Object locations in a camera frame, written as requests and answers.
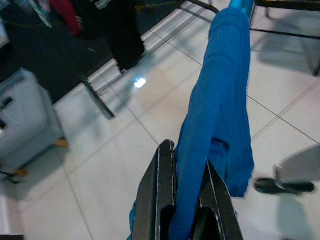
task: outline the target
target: red clothing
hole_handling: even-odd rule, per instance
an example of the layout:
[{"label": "red clothing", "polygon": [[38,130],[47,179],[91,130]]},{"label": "red clothing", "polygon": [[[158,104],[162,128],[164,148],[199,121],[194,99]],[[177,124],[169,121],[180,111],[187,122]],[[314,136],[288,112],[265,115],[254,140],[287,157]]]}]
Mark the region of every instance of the red clothing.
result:
[{"label": "red clothing", "polygon": [[71,29],[71,34],[77,36],[83,32],[77,20],[77,14],[70,0],[50,0],[50,4],[63,17],[65,23]]}]

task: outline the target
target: blue sweater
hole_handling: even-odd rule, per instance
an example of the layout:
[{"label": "blue sweater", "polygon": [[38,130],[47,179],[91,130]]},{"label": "blue sweater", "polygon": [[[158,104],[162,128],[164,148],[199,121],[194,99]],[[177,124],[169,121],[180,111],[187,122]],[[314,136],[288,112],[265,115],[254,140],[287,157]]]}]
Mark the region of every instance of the blue sweater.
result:
[{"label": "blue sweater", "polygon": [[[248,114],[250,28],[237,8],[217,14],[204,64],[190,98],[175,149],[178,189],[170,240],[187,240],[195,216],[206,159],[231,196],[243,197],[254,168]],[[130,215],[133,226],[134,209]]]}]

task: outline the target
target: blue fabric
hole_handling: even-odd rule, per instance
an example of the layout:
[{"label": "blue fabric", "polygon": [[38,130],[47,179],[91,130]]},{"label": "blue fabric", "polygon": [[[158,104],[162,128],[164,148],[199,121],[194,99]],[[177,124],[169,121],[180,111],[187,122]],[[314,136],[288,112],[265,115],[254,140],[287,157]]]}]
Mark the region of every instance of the blue fabric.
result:
[{"label": "blue fabric", "polygon": [[[204,64],[175,149],[178,189],[170,240],[187,240],[207,158],[231,196],[243,197],[254,168],[246,93],[250,29],[246,16],[227,8],[215,17]],[[133,226],[134,210],[130,213]]]}]

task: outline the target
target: gray object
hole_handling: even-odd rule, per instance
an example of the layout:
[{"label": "gray object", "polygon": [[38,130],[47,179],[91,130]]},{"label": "gray object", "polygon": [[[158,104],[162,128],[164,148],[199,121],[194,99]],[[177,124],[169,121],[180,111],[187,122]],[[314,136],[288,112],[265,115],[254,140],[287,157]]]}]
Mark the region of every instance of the gray object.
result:
[{"label": "gray object", "polygon": [[0,100],[13,101],[0,113],[0,170],[12,173],[63,137],[50,96],[29,71],[21,69],[0,84]]},{"label": "gray object", "polygon": [[274,167],[275,178],[255,179],[255,189],[264,194],[301,194],[314,191],[320,181],[320,145],[298,152]]},{"label": "gray object", "polygon": [[320,145],[296,153],[275,166],[275,175],[283,184],[320,181]]}]

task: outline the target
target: hanging black garment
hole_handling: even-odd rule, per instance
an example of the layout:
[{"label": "hanging black garment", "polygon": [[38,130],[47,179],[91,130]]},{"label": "hanging black garment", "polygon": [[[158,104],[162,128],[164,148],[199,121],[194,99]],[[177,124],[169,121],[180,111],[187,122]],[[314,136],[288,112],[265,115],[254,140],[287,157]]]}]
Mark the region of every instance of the hanging black garment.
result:
[{"label": "hanging black garment", "polygon": [[105,35],[121,71],[133,68],[145,51],[133,0],[79,0]]}]

